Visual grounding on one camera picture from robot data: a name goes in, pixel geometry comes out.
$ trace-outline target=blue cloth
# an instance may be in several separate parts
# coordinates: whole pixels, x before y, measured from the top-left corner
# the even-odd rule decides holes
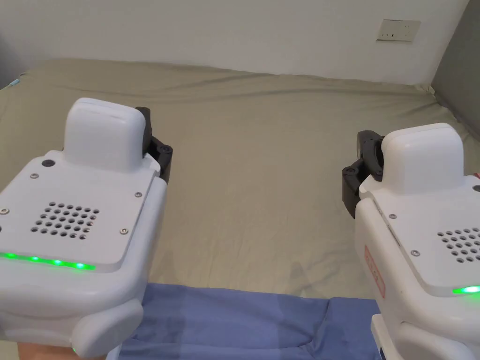
[[[380,360],[374,300],[149,284],[120,360]]]

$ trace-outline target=green led strip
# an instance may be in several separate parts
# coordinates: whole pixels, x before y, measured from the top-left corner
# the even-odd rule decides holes
[[[480,292],[480,286],[469,286],[467,288],[453,289],[452,292],[454,294],[475,294]]]
[[[69,263],[67,261],[55,260],[55,259],[42,259],[42,258],[39,258],[38,256],[23,256],[23,255],[17,255],[12,253],[0,252],[0,257],[12,259],[12,260],[29,261],[31,263],[71,267],[73,269],[80,269],[80,270],[95,270],[95,266],[93,265],[82,264],[82,263]]]

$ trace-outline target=hand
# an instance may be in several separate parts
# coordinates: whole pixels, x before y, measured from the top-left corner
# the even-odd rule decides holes
[[[27,343],[18,343],[18,357],[20,360],[80,360],[71,348]],[[105,360],[105,357],[90,360]]]

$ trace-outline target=wall socket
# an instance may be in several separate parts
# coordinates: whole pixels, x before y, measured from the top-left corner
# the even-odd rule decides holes
[[[377,40],[412,42],[419,28],[416,20],[383,20]]]

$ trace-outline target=red sticker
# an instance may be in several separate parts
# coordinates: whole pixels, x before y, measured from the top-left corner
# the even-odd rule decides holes
[[[370,268],[370,272],[372,273],[373,278],[377,283],[377,287],[380,291],[380,294],[382,295],[382,298],[385,299],[385,283],[382,279],[382,275],[380,275],[380,271],[378,271],[378,267],[375,264],[372,255],[370,254],[370,251],[368,251],[367,245],[365,245],[365,261],[367,262],[367,265]]]

